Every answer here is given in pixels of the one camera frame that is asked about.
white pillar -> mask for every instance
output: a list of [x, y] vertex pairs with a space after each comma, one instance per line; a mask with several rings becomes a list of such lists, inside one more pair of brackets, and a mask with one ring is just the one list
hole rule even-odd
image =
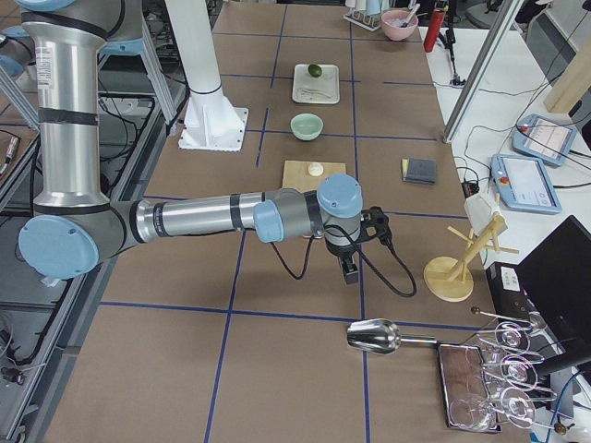
[[248, 109], [234, 108], [223, 95], [205, 0], [166, 0], [166, 7], [191, 88], [179, 147], [240, 150]]

brown table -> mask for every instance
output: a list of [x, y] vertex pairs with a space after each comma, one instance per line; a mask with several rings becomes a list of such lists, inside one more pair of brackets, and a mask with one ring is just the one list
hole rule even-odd
[[[468, 221], [451, 147], [418, 32], [389, 42], [342, 19], [337, 6], [224, 5], [214, 40], [225, 94], [249, 108], [239, 153], [164, 147], [147, 197], [199, 198], [281, 186], [285, 160], [343, 162], [365, 207], [389, 213], [394, 244], [416, 276], [403, 299], [363, 268], [345, 286], [322, 242], [308, 275], [293, 281], [253, 233], [174, 238], [119, 258], [102, 306], [44, 441], [59, 442], [485, 442], [527, 441], [446, 428], [435, 351], [406, 346], [388, 356], [349, 348], [349, 322], [387, 317], [405, 333], [461, 341], [492, 309], [477, 263], [473, 295], [449, 304], [432, 295], [422, 269], [459, 256], [446, 231]], [[335, 64], [341, 101], [291, 101], [294, 65]], [[295, 115], [324, 123], [311, 142], [289, 133]], [[405, 157], [437, 161], [435, 186], [405, 184]], [[279, 245], [297, 268], [307, 240]], [[378, 244], [364, 246], [394, 284], [400, 268]]]

black monitor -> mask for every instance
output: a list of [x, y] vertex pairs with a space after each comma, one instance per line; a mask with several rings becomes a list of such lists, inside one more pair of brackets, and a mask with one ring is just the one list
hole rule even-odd
[[[591, 233], [569, 216], [517, 266], [519, 282], [566, 353], [540, 367], [591, 370]], [[591, 374], [585, 374], [591, 382]]]

blue and white tablet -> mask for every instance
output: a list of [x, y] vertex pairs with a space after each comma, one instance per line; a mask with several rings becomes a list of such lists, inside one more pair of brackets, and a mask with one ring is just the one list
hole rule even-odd
[[537, 114], [528, 115], [513, 132], [513, 148], [538, 157], [550, 166], [561, 166], [571, 150], [577, 130], [573, 125], [552, 122]]
[[492, 156], [490, 169], [507, 207], [545, 214], [562, 211], [541, 159], [497, 154]]

wooden beam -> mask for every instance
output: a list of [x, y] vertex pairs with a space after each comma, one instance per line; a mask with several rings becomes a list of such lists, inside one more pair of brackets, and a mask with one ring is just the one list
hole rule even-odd
[[591, 88], [591, 38], [568, 65], [544, 100], [551, 113], [567, 114]]

